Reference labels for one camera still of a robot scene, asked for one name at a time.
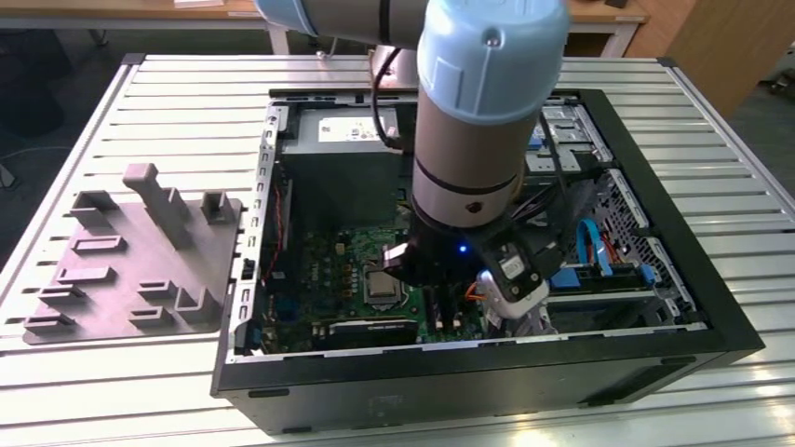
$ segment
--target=slotted aluminum surface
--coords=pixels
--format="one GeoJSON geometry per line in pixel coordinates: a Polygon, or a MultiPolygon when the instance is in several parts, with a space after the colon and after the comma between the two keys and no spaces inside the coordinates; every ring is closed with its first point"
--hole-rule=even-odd
{"type": "MultiPolygon", "coordinates": [[[[364,58],[348,56],[149,56],[121,67],[0,277],[0,445],[280,441],[208,395],[216,334],[27,346],[19,318],[32,312],[35,291],[52,277],[47,262],[65,249],[75,221],[63,214],[80,190],[107,189],[116,200],[135,200],[120,176],[127,163],[145,160],[184,199],[223,189],[247,203],[268,90],[368,84],[364,58]]],[[[292,442],[547,447],[795,441],[791,199],[677,70],[653,60],[568,60],[559,87],[605,91],[767,349],[628,406],[333,432],[292,442]]]]}

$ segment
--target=red wire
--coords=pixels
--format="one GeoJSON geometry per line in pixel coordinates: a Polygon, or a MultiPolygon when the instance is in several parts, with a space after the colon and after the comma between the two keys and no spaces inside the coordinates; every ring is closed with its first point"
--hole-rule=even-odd
{"type": "Polygon", "coordinates": [[[604,242],[605,247],[607,247],[607,254],[609,256],[609,262],[611,263],[617,263],[621,260],[621,258],[619,257],[619,253],[616,252],[616,248],[609,243],[609,240],[607,239],[607,236],[605,235],[601,235],[601,241],[604,242]]]}
{"type": "Polygon", "coordinates": [[[268,269],[261,276],[261,284],[264,286],[264,282],[271,276],[271,272],[273,270],[273,266],[276,265],[276,260],[279,259],[279,252],[281,251],[281,240],[283,240],[283,229],[281,229],[281,193],[279,191],[277,186],[273,187],[273,191],[276,193],[276,221],[277,221],[277,228],[279,228],[279,241],[276,242],[276,252],[273,253],[273,257],[271,258],[271,265],[268,265],[268,269]]]}

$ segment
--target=open pc tower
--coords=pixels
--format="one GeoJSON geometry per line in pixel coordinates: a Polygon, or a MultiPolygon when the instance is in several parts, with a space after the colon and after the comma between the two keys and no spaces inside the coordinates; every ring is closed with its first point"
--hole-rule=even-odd
{"type": "MultiPolygon", "coordinates": [[[[440,300],[387,276],[376,261],[407,236],[412,156],[372,134],[365,96],[272,94],[212,380],[265,432],[625,403],[763,347],[599,90],[555,91],[553,135],[537,129],[528,142],[517,202],[537,203],[521,225],[555,230],[569,254],[549,298],[505,320],[471,281],[440,300]],[[585,252],[569,225],[583,221],[600,234],[585,252]]],[[[385,128],[411,141],[416,92],[379,102],[385,128]]]]}

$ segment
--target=floor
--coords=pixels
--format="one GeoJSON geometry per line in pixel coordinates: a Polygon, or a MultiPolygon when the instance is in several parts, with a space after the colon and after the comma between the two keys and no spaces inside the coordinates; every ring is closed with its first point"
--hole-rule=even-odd
{"type": "MultiPolygon", "coordinates": [[[[20,179],[12,192],[0,191],[0,268],[13,251],[57,175],[68,148],[80,137],[85,122],[100,101],[124,54],[263,54],[269,53],[267,36],[259,31],[112,31],[109,44],[95,47],[84,31],[59,31],[72,74],[51,83],[51,89],[65,111],[63,125],[45,136],[21,139],[0,128],[0,157],[32,147],[52,147],[3,159],[3,165],[20,179]]],[[[329,40],[311,42],[300,34],[289,35],[291,49],[313,54],[331,47],[329,40]]],[[[340,54],[364,54],[353,42],[340,42],[340,54]]],[[[746,143],[768,166],[790,194],[795,195],[795,100],[772,97],[758,88],[738,110],[731,124],[746,143]]]]}

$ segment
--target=green circuit board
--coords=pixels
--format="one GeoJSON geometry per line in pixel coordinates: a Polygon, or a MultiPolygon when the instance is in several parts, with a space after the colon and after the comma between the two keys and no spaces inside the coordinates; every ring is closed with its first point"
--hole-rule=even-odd
{"type": "Polygon", "coordinates": [[[417,322],[415,343],[473,340],[483,337],[480,315],[475,306],[460,314],[452,332],[428,328],[424,292],[397,283],[399,301],[372,305],[367,301],[367,274],[384,245],[405,236],[405,229],[367,228],[336,233],[307,233],[300,241],[299,291],[289,300],[295,317],[276,322],[279,352],[312,350],[312,325],[324,321],[361,319],[408,319],[417,322]]]}

